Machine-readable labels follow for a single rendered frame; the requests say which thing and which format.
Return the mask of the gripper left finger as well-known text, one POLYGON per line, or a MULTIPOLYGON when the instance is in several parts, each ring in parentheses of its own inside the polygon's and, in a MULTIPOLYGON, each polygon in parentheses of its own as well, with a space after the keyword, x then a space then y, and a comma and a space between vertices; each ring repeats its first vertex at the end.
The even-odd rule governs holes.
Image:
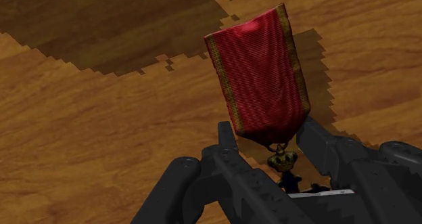
POLYGON ((231 224, 313 224, 262 170, 240 155, 231 125, 218 123, 218 143, 201 159, 182 156, 166 168, 130 224, 196 224, 218 202, 231 224))

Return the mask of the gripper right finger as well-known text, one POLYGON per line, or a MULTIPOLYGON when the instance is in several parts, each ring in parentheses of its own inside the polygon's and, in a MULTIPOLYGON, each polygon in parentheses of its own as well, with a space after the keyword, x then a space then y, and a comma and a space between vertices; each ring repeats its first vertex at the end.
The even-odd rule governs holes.
POLYGON ((298 147, 330 178, 332 193, 319 200, 341 213, 335 224, 422 224, 422 150, 387 141, 372 150, 333 135, 308 117, 298 147))

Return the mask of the red ribbon medal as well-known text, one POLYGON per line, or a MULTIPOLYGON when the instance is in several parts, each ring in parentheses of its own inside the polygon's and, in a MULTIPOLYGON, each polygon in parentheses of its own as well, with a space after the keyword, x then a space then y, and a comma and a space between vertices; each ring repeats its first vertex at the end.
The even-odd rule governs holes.
POLYGON ((237 136, 273 153, 267 164, 281 173, 287 193, 301 177, 298 156, 286 151, 310 112, 306 83, 284 4, 204 38, 237 136))

